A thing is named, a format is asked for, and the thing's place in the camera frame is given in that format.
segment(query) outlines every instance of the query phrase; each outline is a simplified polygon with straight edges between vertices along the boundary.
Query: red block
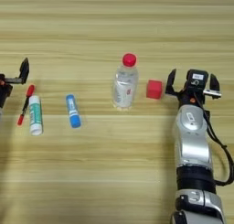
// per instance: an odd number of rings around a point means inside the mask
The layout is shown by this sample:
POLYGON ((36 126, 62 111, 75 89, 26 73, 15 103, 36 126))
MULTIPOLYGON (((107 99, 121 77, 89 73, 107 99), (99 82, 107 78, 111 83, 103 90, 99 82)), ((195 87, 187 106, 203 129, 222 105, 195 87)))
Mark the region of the red block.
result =
POLYGON ((146 97, 160 99, 163 91, 163 83, 158 80, 149 80, 147 84, 146 97))

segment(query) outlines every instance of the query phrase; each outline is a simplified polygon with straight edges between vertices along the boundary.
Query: red bottle cap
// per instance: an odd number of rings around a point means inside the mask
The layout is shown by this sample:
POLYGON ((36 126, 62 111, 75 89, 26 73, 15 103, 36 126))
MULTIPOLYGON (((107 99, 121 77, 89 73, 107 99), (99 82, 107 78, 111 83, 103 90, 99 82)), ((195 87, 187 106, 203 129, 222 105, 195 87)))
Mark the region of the red bottle cap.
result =
POLYGON ((132 68, 136 62, 136 56, 131 53, 127 53, 122 58, 122 64, 127 68, 132 68))

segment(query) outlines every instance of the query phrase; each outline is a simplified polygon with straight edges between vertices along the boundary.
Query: red marker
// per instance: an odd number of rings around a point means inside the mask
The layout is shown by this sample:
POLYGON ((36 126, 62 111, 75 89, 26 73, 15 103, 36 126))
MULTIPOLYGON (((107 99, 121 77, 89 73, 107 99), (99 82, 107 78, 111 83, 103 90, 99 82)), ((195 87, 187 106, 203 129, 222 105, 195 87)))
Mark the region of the red marker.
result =
POLYGON ((29 97, 33 95, 34 89, 35 89, 34 85, 30 85, 27 89, 26 101, 25 101, 25 105, 23 107, 22 113, 19 116, 18 125, 21 125, 24 120, 24 117, 27 111, 28 102, 29 102, 29 97))

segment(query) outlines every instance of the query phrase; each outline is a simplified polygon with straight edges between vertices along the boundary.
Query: wood grain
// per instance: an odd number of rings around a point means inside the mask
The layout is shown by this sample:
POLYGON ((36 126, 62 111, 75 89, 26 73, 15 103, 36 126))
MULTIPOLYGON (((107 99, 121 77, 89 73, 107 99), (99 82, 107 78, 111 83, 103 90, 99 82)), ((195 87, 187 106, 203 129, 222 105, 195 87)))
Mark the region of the wood grain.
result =
MULTIPOLYGON (((234 0, 0 0, 0 67, 15 77, 29 58, 26 86, 15 86, 0 129, 0 223, 169 223, 176 171, 171 134, 177 101, 145 98, 149 79, 176 87, 190 68, 215 73, 223 98, 207 100, 212 122, 234 155, 234 0), (112 107, 122 55, 137 55, 132 109, 112 107), (27 86, 37 85, 44 133, 16 126, 27 86), (71 129, 65 97, 79 103, 71 129)), ((227 162, 212 145, 216 177, 227 162)), ((219 187, 228 224, 233 186, 219 187)))

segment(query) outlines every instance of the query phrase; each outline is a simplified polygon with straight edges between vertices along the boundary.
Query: white glue stick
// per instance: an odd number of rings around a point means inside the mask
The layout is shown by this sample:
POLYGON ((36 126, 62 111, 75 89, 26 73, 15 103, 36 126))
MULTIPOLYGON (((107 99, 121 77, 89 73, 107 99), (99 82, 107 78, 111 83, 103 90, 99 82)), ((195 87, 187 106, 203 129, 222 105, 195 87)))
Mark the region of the white glue stick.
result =
POLYGON ((29 114, 30 114, 30 132, 32 135, 42 134, 41 106, 38 96, 29 98, 29 114))

